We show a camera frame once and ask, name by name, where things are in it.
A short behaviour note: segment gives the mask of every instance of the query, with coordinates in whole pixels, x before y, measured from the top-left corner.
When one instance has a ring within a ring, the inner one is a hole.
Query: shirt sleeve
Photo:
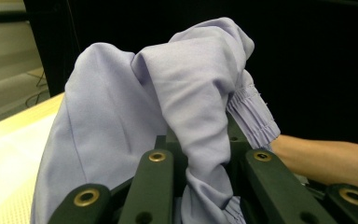
[[[253,41],[232,20],[223,18],[191,27],[168,44],[145,48],[132,63],[145,65],[163,117],[188,157],[182,200],[184,223],[228,223],[223,212],[232,197],[224,169],[230,159],[226,109],[238,112],[234,118],[241,121],[242,128],[252,124],[258,131],[266,130],[266,134],[255,137],[257,144],[252,143],[253,147],[267,145],[279,134],[273,120],[263,120],[272,116],[267,116],[269,111],[261,100],[252,102],[264,107],[243,109],[247,95],[241,93],[253,86],[244,70],[253,47]],[[264,117],[249,118],[258,113]],[[273,128],[259,128],[264,122]]]

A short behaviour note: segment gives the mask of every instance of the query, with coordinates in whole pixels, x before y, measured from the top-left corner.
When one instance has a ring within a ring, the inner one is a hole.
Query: black background
[[[137,52],[230,17],[255,42],[246,69],[282,133],[358,143],[358,2],[25,0],[51,95],[95,42]]]

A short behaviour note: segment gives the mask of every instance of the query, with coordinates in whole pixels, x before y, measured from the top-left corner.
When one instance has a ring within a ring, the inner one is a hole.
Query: crumpled garment
[[[234,223],[225,211],[232,199],[224,169],[230,159],[226,111],[253,148],[268,148],[280,133],[244,70],[253,49],[228,18],[195,25],[136,55],[104,43],[87,48],[50,131],[31,222],[47,223],[80,185],[113,189],[133,177],[169,126],[188,157],[182,222]],[[229,209],[240,213],[235,202]]]

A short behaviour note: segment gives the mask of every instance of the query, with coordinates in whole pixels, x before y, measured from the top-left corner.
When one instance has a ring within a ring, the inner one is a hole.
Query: cloth
[[[253,148],[269,147],[280,133],[244,70],[253,49],[228,18],[190,27],[136,55],[104,43],[86,49],[40,164],[32,223],[48,222],[80,185],[112,189],[132,177],[168,125],[188,157],[182,222],[238,223],[225,211],[241,212],[224,169],[230,159],[226,110]]]

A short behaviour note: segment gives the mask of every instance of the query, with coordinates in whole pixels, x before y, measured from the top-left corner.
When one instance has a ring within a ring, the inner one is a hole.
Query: brass grommet
[[[149,160],[151,161],[164,161],[165,160],[165,154],[162,152],[154,152],[149,155]]]
[[[270,161],[272,159],[272,157],[267,152],[260,152],[260,151],[255,152],[254,157],[258,161]]]
[[[97,202],[100,197],[100,191],[97,189],[85,189],[79,192],[74,198],[74,204],[78,207],[89,206]]]
[[[356,189],[340,189],[339,195],[348,203],[358,205],[358,190]]]

